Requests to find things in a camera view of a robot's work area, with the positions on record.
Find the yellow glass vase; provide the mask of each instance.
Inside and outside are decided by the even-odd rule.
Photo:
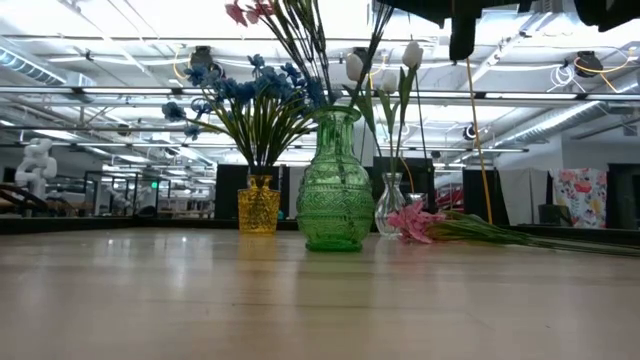
[[[273,234],[278,224],[280,191],[269,189],[270,175],[249,175],[249,188],[238,190],[240,232]]]

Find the colorful poster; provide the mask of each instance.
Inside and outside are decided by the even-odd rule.
[[[607,173],[596,169],[553,170],[553,190],[557,205],[571,212],[577,228],[605,228]]]

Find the embossed glass pattern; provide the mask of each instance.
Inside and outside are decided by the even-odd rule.
[[[278,225],[280,192],[269,189],[270,175],[249,175],[249,188],[238,190],[240,232],[273,234]]]
[[[316,155],[305,170],[298,195],[298,225],[310,251],[362,250],[375,204],[366,170],[353,155],[357,110],[327,107],[316,116]]]

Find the vase rim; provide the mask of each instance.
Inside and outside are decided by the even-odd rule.
[[[351,115],[353,117],[353,121],[357,121],[358,119],[360,119],[360,117],[362,116],[362,113],[360,113],[360,111],[352,108],[352,107],[348,107],[348,106],[344,106],[344,105],[329,105],[329,106],[323,106],[319,109],[316,110],[316,114],[322,114],[324,112],[328,112],[328,111],[336,111],[336,112],[343,112],[346,113],[347,115]]]

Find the vase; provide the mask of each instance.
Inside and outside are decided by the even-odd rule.
[[[382,174],[382,181],[384,193],[376,205],[376,227],[383,236],[396,236],[400,234],[400,230],[389,225],[389,215],[399,212],[406,204],[400,192],[402,173]]]
[[[238,190],[240,232],[273,234],[278,225],[280,192],[269,189],[270,175],[249,175],[249,188]]]
[[[369,234],[375,204],[366,170],[353,154],[360,112],[344,106],[318,110],[316,154],[298,194],[298,227],[310,251],[358,252]]]

